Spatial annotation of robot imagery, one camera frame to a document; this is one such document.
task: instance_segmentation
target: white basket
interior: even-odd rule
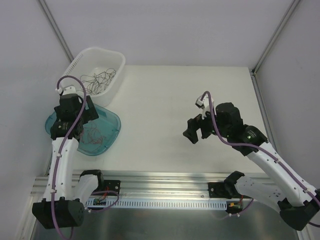
[[[63,73],[63,76],[71,75],[80,79],[82,75],[93,76],[94,74],[102,73],[109,68],[115,69],[116,74],[114,75],[110,85],[107,86],[106,90],[97,95],[90,95],[95,104],[105,107],[111,103],[124,80],[125,63],[126,58],[120,52],[110,51],[99,47],[89,47],[81,51],[76,56],[67,70]],[[61,86],[63,88],[70,85],[74,85],[78,94],[81,95],[81,92],[79,92],[81,87],[79,84],[75,84],[73,79],[65,78],[61,82]]]

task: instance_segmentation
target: white table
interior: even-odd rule
[[[192,144],[182,133],[200,113],[197,97],[208,90],[215,105],[232,102],[245,124],[265,134],[248,68],[204,66],[125,67],[126,77],[107,109],[121,120],[114,144],[97,157],[77,152],[74,169],[173,173],[263,171],[212,135]]]

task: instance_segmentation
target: blue tray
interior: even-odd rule
[[[94,105],[99,118],[83,125],[78,151],[88,155],[97,156],[103,154],[116,140],[120,129],[120,118],[113,112]],[[50,128],[57,119],[56,112],[52,113],[45,121],[45,131],[50,135]]]

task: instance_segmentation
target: gray floor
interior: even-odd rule
[[[74,240],[298,240],[280,216],[255,202],[241,217],[224,211],[114,208],[85,216]],[[70,229],[63,229],[66,236]],[[55,229],[36,224],[32,240],[60,240]]]

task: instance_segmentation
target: white wall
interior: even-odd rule
[[[0,238],[14,238],[50,153],[44,124],[67,58],[36,0],[0,2]]]
[[[98,46],[127,64],[253,68],[292,0],[47,0],[76,56]]]
[[[319,13],[319,0],[301,1],[257,76],[280,153],[317,188],[320,188]],[[316,220],[320,224],[320,213]]]

